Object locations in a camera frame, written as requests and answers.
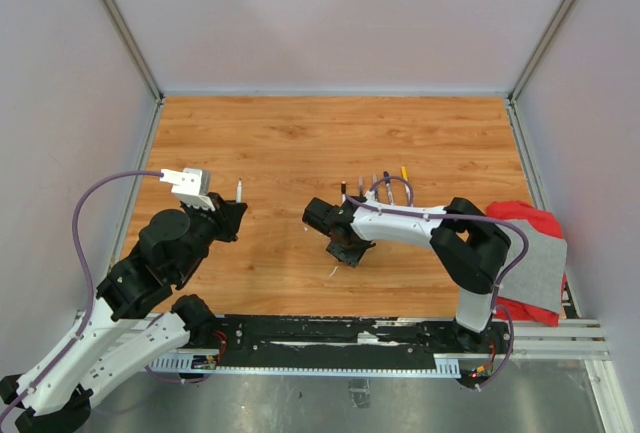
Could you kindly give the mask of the aluminium frame rail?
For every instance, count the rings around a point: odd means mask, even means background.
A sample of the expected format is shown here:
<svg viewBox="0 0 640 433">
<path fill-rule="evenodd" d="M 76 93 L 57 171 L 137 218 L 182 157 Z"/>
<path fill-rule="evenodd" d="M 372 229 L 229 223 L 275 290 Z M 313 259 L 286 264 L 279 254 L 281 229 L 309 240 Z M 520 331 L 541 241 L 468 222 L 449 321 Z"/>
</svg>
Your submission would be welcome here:
<svg viewBox="0 0 640 433">
<path fill-rule="evenodd" d="M 493 385 L 509 361 L 582 361 L 605 370 L 610 351 L 593 320 L 557 327 L 495 321 L 470 344 L 447 321 L 423 318 L 216 316 L 167 313 L 126 326 L 93 320 L 44 381 L 39 417 L 76 432 L 135 373 L 177 382 L 213 375 L 451 379 L 464 390 Z"/>
</svg>

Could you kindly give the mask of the purple gel pen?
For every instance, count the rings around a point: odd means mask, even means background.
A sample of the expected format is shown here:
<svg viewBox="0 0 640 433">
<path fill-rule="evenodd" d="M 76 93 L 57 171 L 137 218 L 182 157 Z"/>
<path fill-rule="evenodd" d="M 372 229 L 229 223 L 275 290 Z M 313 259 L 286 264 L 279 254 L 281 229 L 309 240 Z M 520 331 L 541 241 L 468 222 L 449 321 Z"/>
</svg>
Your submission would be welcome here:
<svg viewBox="0 0 640 433">
<path fill-rule="evenodd" d="M 364 195 L 365 195 L 364 178 L 360 176 L 358 177 L 358 196 L 364 197 Z"/>
</svg>

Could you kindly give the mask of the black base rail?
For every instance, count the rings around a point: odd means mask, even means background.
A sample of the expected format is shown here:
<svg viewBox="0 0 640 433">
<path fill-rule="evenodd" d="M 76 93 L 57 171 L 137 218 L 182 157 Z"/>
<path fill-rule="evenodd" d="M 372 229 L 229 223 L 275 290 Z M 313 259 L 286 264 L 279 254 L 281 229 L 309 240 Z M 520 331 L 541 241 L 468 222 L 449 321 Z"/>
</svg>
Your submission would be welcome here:
<svg viewBox="0 0 640 433">
<path fill-rule="evenodd" d="M 489 325 L 487 340 L 469 351 L 452 336 L 452 320 L 397 317 L 229 315 L 216 317 L 197 341 L 215 348 L 227 341 L 222 364 L 293 370 L 423 370 L 438 354 L 488 356 L 506 351 L 503 322 Z"/>
</svg>

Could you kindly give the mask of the blue gel pen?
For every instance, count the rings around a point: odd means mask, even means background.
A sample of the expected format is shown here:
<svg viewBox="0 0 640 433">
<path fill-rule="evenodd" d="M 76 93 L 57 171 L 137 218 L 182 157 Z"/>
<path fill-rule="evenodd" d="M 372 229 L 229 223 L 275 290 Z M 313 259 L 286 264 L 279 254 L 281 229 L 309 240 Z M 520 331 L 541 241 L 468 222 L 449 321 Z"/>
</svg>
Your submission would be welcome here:
<svg viewBox="0 0 640 433">
<path fill-rule="evenodd" d="M 371 191 L 373 192 L 373 198 L 375 201 L 379 201 L 379 188 L 378 188 L 378 176 L 377 174 L 372 174 L 372 187 Z"/>
</svg>

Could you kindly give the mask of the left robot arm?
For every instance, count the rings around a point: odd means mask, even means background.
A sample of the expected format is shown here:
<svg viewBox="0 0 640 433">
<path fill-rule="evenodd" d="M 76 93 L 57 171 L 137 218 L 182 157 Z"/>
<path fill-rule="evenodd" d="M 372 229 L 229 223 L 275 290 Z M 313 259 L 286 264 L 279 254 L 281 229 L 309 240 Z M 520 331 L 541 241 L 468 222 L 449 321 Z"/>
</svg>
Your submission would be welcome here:
<svg viewBox="0 0 640 433">
<path fill-rule="evenodd" d="M 131 252 L 98 285 L 90 307 L 35 367 L 1 381 L 8 410 L 20 409 L 20 432 L 75 432 L 104 397 L 155 358 L 189 345 L 225 341 L 197 295 L 179 298 L 128 341 L 123 335 L 182 289 L 214 242 L 237 240 L 247 204 L 207 193 L 155 214 Z"/>
</svg>

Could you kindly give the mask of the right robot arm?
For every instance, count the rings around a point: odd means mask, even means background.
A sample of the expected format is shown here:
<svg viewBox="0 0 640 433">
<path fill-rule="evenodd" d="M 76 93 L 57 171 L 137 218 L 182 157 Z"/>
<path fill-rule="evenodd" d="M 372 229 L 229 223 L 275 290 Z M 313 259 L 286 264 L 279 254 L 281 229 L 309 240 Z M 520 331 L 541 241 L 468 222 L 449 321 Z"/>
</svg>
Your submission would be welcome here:
<svg viewBox="0 0 640 433">
<path fill-rule="evenodd" d="M 378 241 L 431 249 L 459 288 L 451 327 L 455 345 L 474 353 L 487 344 L 494 288 L 511 240 L 470 201 L 454 198 L 447 206 L 420 208 L 363 196 L 340 205 L 314 198 L 302 221 L 328 237 L 326 251 L 350 267 Z"/>
</svg>

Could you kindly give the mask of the white pen black end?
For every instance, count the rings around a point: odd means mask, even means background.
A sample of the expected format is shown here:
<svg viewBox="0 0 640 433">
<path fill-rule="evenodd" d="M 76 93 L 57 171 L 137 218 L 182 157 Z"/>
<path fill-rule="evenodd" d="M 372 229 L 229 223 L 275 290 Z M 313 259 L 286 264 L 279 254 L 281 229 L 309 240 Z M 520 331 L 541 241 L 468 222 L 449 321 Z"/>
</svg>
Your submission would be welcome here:
<svg viewBox="0 0 640 433">
<path fill-rule="evenodd" d="M 236 186 L 236 202 L 241 203 L 243 196 L 243 182 L 242 179 L 239 178 Z"/>
</svg>

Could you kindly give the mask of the red and grey cloth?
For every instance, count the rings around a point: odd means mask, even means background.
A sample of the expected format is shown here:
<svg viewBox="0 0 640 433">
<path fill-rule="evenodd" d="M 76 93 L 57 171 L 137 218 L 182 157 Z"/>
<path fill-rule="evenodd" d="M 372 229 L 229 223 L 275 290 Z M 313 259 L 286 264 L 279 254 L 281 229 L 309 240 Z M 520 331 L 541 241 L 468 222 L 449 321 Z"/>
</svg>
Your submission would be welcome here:
<svg viewBox="0 0 640 433">
<path fill-rule="evenodd" d="M 533 321 L 556 327 L 562 315 L 566 284 L 567 243 L 553 213 L 524 201 L 494 202 L 489 217 L 506 220 L 527 236 L 529 249 L 501 282 L 497 316 L 510 313 L 517 321 Z"/>
</svg>

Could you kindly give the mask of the white marker yellow end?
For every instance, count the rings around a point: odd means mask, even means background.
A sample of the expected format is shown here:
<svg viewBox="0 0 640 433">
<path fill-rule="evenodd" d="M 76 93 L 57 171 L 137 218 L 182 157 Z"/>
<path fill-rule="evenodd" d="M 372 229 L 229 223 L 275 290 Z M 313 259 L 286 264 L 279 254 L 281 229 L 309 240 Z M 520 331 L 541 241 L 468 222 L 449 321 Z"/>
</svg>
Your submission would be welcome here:
<svg viewBox="0 0 640 433">
<path fill-rule="evenodd" d="M 406 194 L 407 194 L 407 201 L 408 201 L 408 206 L 414 206 L 414 198 L 415 198 L 415 194 L 414 194 L 414 189 L 413 186 L 411 185 L 409 180 L 404 180 L 404 184 L 405 184 L 405 189 L 406 189 Z"/>
</svg>

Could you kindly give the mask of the white pen with lettering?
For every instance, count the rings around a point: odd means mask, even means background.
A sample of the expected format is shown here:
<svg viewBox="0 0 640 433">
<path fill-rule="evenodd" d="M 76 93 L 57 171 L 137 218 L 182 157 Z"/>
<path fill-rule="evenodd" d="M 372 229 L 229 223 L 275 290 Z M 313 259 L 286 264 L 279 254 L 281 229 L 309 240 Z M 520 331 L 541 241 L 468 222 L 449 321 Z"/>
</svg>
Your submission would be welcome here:
<svg viewBox="0 0 640 433">
<path fill-rule="evenodd" d="M 393 193 L 393 188 L 390 185 L 387 185 L 386 189 L 387 189 L 389 204 L 395 205 L 396 201 L 395 201 L 395 196 L 394 196 L 394 193 Z"/>
</svg>

